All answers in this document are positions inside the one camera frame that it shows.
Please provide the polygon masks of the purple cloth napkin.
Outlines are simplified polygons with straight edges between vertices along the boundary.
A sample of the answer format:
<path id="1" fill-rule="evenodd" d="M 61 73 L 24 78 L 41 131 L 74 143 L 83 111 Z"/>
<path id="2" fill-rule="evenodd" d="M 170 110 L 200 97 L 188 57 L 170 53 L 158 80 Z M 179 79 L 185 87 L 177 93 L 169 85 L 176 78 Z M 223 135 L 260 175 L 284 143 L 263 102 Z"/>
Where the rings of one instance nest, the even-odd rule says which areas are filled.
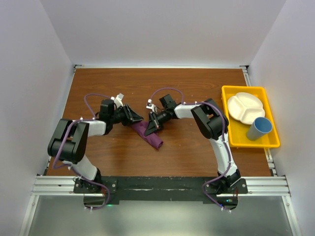
<path id="1" fill-rule="evenodd" d="M 154 147 L 156 150 L 159 150 L 163 145 L 163 140 L 156 134 L 152 133 L 148 136 L 145 136 L 145 131 L 148 127 L 147 121 L 141 121 L 139 123 L 133 124 L 131 128 L 148 144 Z"/>

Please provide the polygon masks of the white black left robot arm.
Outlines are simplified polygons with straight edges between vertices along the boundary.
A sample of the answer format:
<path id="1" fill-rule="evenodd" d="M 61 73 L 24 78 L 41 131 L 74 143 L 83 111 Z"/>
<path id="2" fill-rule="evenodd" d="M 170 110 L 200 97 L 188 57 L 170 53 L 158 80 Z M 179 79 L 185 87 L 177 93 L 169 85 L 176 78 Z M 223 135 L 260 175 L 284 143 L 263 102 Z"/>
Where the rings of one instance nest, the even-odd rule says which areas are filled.
<path id="1" fill-rule="evenodd" d="M 92 119 L 60 119 L 48 145 L 48 155 L 54 158 L 52 168 L 66 166 L 81 178 L 81 184 L 91 193 L 105 193 L 100 170 L 86 156 L 88 138 L 109 134 L 115 124 L 130 126 L 142 120 L 128 104 L 117 99 L 102 100 L 98 115 Z"/>

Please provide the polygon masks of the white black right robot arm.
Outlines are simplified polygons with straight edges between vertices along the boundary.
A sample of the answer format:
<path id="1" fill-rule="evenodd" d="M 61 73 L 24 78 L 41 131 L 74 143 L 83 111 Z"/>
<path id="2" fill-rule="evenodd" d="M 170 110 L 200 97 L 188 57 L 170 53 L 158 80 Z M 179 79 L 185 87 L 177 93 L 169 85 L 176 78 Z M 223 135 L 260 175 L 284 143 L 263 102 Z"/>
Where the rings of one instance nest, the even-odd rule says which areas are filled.
<path id="1" fill-rule="evenodd" d="M 241 174 L 233 160 L 228 142 L 229 121 L 215 101 L 208 99 L 193 104 L 180 104 L 169 94 L 159 100 L 163 107 L 159 113 L 153 108 L 152 100 L 148 100 L 147 108 L 152 111 L 149 113 L 149 123 L 144 135 L 149 136 L 161 131 L 164 123 L 172 119 L 194 119 L 203 137 L 210 142 L 217 160 L 219 176 L 210 183 L 220 187 L 224 193 L 231 193 L 237 187 Z"/>

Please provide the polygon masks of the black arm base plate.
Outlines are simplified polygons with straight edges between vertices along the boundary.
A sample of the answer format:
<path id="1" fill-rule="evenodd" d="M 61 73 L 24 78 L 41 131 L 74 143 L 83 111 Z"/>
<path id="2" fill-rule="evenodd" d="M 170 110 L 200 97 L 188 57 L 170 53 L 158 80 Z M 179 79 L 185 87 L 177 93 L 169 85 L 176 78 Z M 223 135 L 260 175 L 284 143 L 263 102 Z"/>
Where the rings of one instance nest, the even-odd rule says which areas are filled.
<path id="1" fill-rule="evenodd" d="M 75 194 L 83 194 L 87 207 L 118 205 L 122 201 L 202 202 L 235 209 L 238 197 L 248 193 L 241 178 L 233 187 L 223 190 L 210 183 L 211 177 L 102 177 L 106 192 L 91 192 L 78 177 L 73 178 Z"/>

